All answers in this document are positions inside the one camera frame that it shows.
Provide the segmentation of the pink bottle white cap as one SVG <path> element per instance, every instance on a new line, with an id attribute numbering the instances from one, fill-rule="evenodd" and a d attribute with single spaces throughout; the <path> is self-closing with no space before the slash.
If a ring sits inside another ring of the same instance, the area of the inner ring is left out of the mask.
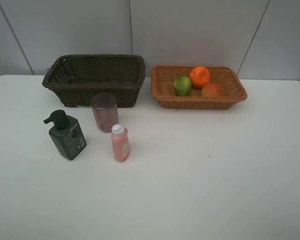
<path id="1" fill-rule="evenodd" d="M 114 159 L 117 162 L 125 162 L 130 155 L 130 142 L 128 130 L 120 124 L 111 128 L 111 141 Z"/>

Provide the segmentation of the green lime fruit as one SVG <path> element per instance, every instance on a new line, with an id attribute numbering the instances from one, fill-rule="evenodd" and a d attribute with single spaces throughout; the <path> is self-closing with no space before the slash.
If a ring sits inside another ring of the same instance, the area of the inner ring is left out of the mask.
<path id="1" fill-rule="evenodd" d="M 177 96 L 187 97 L 192 91 L 192 81 L 186 76 L 178 76 L 173 81 L 174 92 Z"/>

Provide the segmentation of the translucent pink plastic cup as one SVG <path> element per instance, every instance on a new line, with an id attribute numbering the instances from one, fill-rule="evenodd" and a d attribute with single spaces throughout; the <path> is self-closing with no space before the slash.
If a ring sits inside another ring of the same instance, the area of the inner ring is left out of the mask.
<path id="1" fill-rule="evenodd" d="M 119 123 L 117 99 L 110 93 L 99 93 L 90 99 L 90 106 L 97 127 L 110 133 L 112 127 Z"/>

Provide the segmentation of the orange tangerine fruit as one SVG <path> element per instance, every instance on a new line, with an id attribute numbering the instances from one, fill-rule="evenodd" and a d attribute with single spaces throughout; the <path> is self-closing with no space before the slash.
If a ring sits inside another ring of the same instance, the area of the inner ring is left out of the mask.
<path id="1" fill-rule="evenodd" d="M 204 66 L 197 66 L 190 71 L 189 78 L 192 82 L 193 88 L 201 89 L 210 81 L 211 75 L 208 68 Z"/>

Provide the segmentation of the red yellow peach fruit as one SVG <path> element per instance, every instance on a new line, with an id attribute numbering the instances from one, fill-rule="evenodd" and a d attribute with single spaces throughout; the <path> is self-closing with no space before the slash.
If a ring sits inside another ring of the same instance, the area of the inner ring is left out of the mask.
<path id="1" fill-rule="evenodd" d="M 206 98 L 219 98 L 223 96 L 223 89 L 218 83 L 208 82 L 202 87 L 201 95 Z"/>

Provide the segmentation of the black pump soap bottle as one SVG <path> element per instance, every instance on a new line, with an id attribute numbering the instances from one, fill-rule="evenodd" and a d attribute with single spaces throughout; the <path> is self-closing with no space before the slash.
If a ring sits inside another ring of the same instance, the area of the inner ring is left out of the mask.
<path id="1" fill-rule="evenodd" d="M 54 124 L 48 134 L 62 157 L 72 161 L 87 146 L 79 121 L 64 110 L 53 111 L 43 122 Z"/>

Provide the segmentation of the orange wicker basket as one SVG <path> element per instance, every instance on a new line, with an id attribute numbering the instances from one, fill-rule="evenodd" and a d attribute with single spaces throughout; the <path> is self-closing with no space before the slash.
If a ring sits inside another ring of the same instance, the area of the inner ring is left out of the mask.
<path id="1" fill-rule="evenodd" d="M 200 89 L 193 89 L 189 96 L 178 96 L 174 79 L 188 75 L 193 65 L 157 64 L 151 69 L 151 92 L 161 107 L 167 109 L 226 110 L 243 102 L 248 94 L 236 73 L 227 66 L 208 66 L 210 81 L 222 88 L 221 97 L 204 97 Z"/>

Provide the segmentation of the dark brown wicker basket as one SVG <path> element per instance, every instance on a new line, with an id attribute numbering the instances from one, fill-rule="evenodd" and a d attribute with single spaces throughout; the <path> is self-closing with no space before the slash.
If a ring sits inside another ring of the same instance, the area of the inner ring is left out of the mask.
<path id="1" fill-rule="evenodd" d="M 70 54 L 59 57 L 47 70 L 42 85 L 65 107 L 89 107 L 93 96 L 110 93 L 119 108 L 132 108 L 146 75 L 138 55 Z"/>

